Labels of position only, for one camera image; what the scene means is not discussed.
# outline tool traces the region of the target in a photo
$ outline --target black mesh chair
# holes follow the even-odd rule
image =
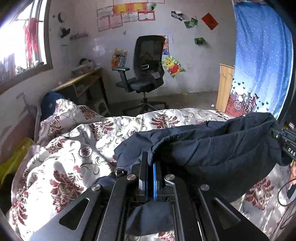
[[[146,97],[147,92],[163,85],[164,70],[161,64],[161,57],[164,42],[165,38],[158,35],[141,36],[137,39],[133,56],[134,78],[126,79],[126,71],[130,70],[130,68],[112,68],[112,70],[117,70],[121,77],[121,81],[116,83],[117,87],[124,88],[126,92],[136,91],[137,93],[144,93],[142,103],[124,109],[123,113],[125,115],[127,115],[127,111],[137,108],[141,108],[140,114],[150,110],[159,110],[155,107],[158,104],[163,104],[165,109],[168,108],[166,102],[148,102]]]

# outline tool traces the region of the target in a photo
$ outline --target black cable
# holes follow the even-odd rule
[[[293,181],[295,181],[295,180],[296,180],[296,178],[293,178],[292,180],[286,182],[286,184],[283,185],[283,186],[280,188],[279,192],[278,192],[278,195],[277,195],[278,202],[279,202],[279,204],[280,204],[281,206],[283,206],[283,207],[289,206],[289,205],[290,205],[293,201],[295,201],[295,200],[293,200],[293,201],[290,202],[289,204],[283,205],[283,204],[281,204],[281,202],[279,201],[279,193],[280,193],[280,191],[281,191],[281,190],[282,190],[287,184],[289,184],[289,183],[291,183],[291,182],[293,182]]]

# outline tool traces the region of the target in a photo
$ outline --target white quilt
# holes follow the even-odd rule
[[[114,149],[136,131],[226,121],[227,118],[218,112],[192,108],[105,118],[86,106],[57,100],[54,114],[40,124],[37,145],[30,148],[15,175],[9,223],[25,241],[29,240],[32,233],[61,212],[94,180],[113,171]],[[276,199],[279,188],[288,179],[289,168],[276,165],[265,179],[232,203],[271,239],[279,234],[280,223],[287,211],[292,210],[281,207]],[[285,193],[286,190],[280,193],[283,204],[287,200]],[[173,231],[156,234],[154,238],[173,241]]]

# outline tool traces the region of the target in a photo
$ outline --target winnie the pooh poster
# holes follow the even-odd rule
[[[162,61],[162,65],[172,77],[184,70],[180,63],[170,54]]]

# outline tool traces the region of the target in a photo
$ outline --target yellow cloth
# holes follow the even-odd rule
[[[12,156],[3,164],[0,165],[0,187],[5,177],[10,173],[15,173],[20,166],[22,160],[28,153],[29,148],[34,144],[34,141],[28,137],[22,141],[15,148]]]

